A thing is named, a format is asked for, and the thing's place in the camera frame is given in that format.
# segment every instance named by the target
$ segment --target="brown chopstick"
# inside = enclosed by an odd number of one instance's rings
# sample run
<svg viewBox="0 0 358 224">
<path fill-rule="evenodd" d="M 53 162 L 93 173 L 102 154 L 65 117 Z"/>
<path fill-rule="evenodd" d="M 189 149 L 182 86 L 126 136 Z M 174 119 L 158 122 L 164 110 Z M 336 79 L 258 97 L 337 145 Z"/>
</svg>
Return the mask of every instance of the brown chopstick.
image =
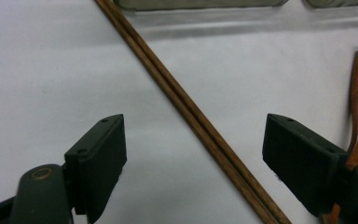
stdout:
<svg viewBox="0 0 358 224">
<path fill-rule="evenodd" d="M 265 223 L 290 223 L 115 4 L 109 0 L 97 0 L 97 3 L 260 218 Z"/>
</svg>

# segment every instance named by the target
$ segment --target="screw hole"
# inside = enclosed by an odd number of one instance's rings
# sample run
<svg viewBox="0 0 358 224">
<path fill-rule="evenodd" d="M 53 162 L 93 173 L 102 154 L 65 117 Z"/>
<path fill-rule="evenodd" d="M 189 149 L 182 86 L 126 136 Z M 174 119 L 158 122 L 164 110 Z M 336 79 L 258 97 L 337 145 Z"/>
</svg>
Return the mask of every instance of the screw hole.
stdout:
<svg viewBox="0 0 358 224">
<path fill-rule="evenodd" d="M 53 174 L 53 170 L 51 168 L 44 167 L 31 173 L 31 178 L 33 180 L 42 180 L 50 177 L 52 174 Z"/>
<path fill-rule="evenodd" d="M 87 150 L 85 148 L 81 148 L 77 151 L 77 154 L 82 155 L 82 154 L 85 154 L 86 152 L 87 152 Z"/>
</svg>

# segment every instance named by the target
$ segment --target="white backdrop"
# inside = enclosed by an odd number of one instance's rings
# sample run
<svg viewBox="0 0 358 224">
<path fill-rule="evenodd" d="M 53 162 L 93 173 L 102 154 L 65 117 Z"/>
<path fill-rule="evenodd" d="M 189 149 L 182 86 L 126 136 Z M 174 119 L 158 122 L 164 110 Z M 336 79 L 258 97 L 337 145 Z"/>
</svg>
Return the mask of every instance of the white backdrop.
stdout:
<svg viewBox="0 0 358 224">
<path fill-rule="evenodd" d="M 126 15 L 292 222 L 318 223 L 262 161 L 265 122 L 347 148 L 358 7 Z M 0 202 L 119 113 L 129 160 L 99 223 L 260 222 L 93 1 L 0 1 Z"/>
</svg>

